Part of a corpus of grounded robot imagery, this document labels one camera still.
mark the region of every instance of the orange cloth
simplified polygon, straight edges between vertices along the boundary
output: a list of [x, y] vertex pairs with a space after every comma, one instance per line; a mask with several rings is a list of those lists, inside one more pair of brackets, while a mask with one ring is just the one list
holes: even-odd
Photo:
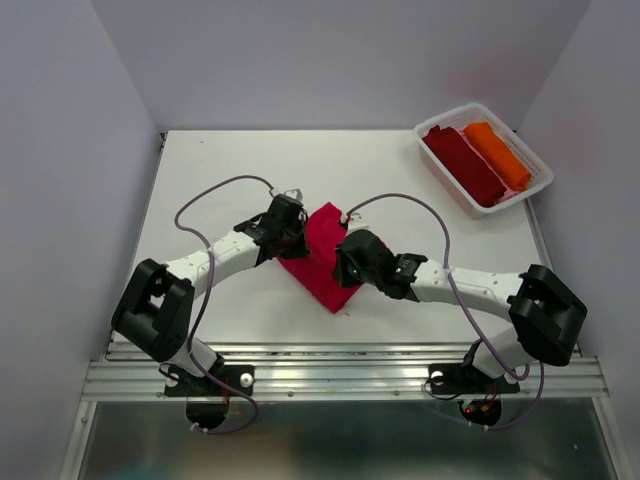
[[472, 123], [464, 129], [464, 134], [510, 188], [518, 192], [527, 189], [531, 173], [493, 132], [491, 125], [487, 122]]

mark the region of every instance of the white table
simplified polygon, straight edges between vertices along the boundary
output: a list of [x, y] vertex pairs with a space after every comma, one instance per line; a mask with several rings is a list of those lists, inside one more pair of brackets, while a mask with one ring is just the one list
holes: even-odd
[[[421, 162], [406, 130], [169, 132], [135, 263], [148, 257], [165, 262], [200, 249], [197, 239], [173, 226], [175, 212], [205, 188], [243, 173], [264, 176], [281, 191], [300, 188], [310, 213], [327, 201], [346, 210], [383, 192], [415, 195], [444, 217], [452, 265], [508, 272], [540, 263], [524, 204], [469, 219]], [[212, 193], [183, 218], [215, 239], [269, 202], [262, 184], [241, 181]], [[395, 252], [442, 260], [443, 235], [426, 210], [388, 199], [361, 213]], [[489, 334], [507, 326], [488, 314], [477, 317]], [[476, 339], [458, 307], [395, 301], [369, 286], [332, 315], [275, 261], [217, 286], [198, 336], [212, 343], [298, 344]], [[123, 337], [114, 340], [112, 351], [127, 348]]]

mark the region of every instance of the gray wall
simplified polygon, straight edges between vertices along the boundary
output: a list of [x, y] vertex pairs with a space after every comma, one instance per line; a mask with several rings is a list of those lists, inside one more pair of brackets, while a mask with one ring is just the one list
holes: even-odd
[[639, 24], [637, 0], [595, 0], [520, 129], [555, 172], [536, 211], [557, 271], [590, 308], [582, 345], [600, 358], [636, 462]]
[[588, 0], [93, 0], [162, 128], [518, 125]]
[[57, 477], [157, 128], [88, 0], [0, 7], [0, 477]]

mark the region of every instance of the plastic laundry basket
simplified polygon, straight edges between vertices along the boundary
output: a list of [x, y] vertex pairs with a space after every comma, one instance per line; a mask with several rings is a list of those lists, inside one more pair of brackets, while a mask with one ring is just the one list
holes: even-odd
[[[429, 133], [429, 130], [436, 125], [440, 125], [441, 128], [464, 128], [474, 122], [489, 122], [489, 125], [491, 125], [496, 135], [502, 138], [513, 154], [518, 157], [523, 165], [527, 167], [527, 170], [531, 172], [531, 181], [529, 182], [529, 188], [527, 188], [527, 190], [488, 208], [479, 205], [478, 202], [467, 193], [453, 175], [449, 173], [449, 170], [440, 163], [438, 157], [436, 157], [431, 149], [422, 141]], [[538, 193], [553, 181], [553, 173], [549, 167], [498, 117], [488, 108], [478, 103], [459, 107], [442, 115], [430, 118], [414, 128], [413, 131], [418, 137], [422, 160], [471, 218], [481, 218], [488, 213], [508, 208], [514, 203], [520, 202], [534, 193]]]

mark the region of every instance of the folded dark red cloth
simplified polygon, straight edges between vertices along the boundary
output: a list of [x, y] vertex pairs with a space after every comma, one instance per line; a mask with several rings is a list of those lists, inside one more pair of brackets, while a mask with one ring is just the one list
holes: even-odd
[[360, 288], [342, 288], [333, 278], [335, 249], [347, 234], [340, 227], [341, 214], [340, 210], [327, 203], [307, 221], [307, 245], [311, 254], [293, 260], [278, 257], [282, 266], [332, 313], [340, 310]]
[[498, 176], [454, 128], [441, 129], [436, 125], [422, 141], [483, 207], [492, 207], [507, 191]]

